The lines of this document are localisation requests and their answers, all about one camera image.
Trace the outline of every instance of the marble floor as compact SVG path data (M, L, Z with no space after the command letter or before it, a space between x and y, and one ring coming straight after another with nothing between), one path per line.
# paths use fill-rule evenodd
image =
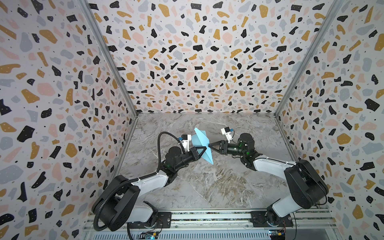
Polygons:
M290 156L275 120L255 114L140 114L120 174L127 178L154 172L157 167L157 136L168 131L179 137L205 130L210 142L224 140L220 129L235 130L234 141L243 132L255 139L258 152L288 160ZM161 156L177 142L161 137ZM178 172L170 185L141 197L157 208L265 208L288 194L286 182L271 174L252 171L239 159L212 153L214 165L204 159Z

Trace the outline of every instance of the terrazzo pattern wall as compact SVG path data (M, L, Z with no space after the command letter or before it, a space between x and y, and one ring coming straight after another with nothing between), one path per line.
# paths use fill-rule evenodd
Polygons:
M346 240L384 239L384 1L345 1L278 117Z
M130 113L76 2L0 7L0 238L79 239Z
M138 112L271 113L331 0L90 0Z

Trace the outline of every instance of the folded blue paper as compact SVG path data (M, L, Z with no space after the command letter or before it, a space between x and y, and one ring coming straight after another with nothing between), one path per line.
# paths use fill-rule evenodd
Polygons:
M203 153L202 158L204 158L207 162L213 164L214 161L212 159L211 149L208 147L209 139L207 138L207 134L205 131L200 131L197 127L195 128L195 135L192 135L192 145L194 147L206 147L206 151Z

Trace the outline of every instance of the wall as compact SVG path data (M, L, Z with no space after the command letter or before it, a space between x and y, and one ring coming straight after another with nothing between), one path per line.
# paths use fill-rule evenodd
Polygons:
M345 1L278 117L344 239L383 239L383 1Z
M79 239L130 113L76 2L0 7L0 238Z
M90 0L138 112L271 113L332 3Z

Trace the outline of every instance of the patterned wallpaper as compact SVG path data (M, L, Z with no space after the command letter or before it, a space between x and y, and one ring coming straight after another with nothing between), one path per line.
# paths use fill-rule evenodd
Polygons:
M130 113L76 2L0 7L0 238L79 239Z
M278 117L346 240L384 239L383 4L344 2Z
M90 0L138 112L274 112L332 3Z

